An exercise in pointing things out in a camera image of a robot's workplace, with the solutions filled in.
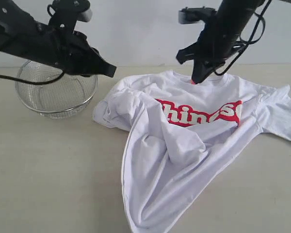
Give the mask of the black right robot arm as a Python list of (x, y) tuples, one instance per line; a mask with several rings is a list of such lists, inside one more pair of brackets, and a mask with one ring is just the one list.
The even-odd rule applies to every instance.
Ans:
[(204, 22), (197, 41), (176, 55), (180, 64), (194, 62), (192, 82), (202, 83), (208, 76), (224, 75), (246, 49), (255, 44), (254, 35), (271, 1), (224, 0), (220, 7), (183, 8), (178, 12), (180, 24)]

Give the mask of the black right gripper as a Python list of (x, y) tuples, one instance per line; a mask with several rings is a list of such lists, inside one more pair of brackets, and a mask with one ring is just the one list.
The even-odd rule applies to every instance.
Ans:
[(202, 83), (215, 70), (225, 65), (234, 54), (242, 53), (245, 44), (239, 39), (245, 23), (231, 16), (215, 14), (205, 23), (197, 42), (178, 51), (180, 64), (194, 60), (192, 81)]

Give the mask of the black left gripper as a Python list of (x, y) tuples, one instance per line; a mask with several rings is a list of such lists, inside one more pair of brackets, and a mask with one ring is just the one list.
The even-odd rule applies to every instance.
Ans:
[(87, 36), (76, 31), (76, 22), (36, 22), (33, 60), (58, 68), (71, 76), (104, 75), (113, 78), (117, 67), (105, 61), (91, 47)]

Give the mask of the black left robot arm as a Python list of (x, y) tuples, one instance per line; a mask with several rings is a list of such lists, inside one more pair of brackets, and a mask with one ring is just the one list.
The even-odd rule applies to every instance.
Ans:
[(0, 0), (0, 52), (54, 67), (69, 75), (113, 77), (116, 66), (105, 61), (75, 30), (92, 18), (87, 0), (54, 0), (48, 24), (35, 20), (12, 0)]

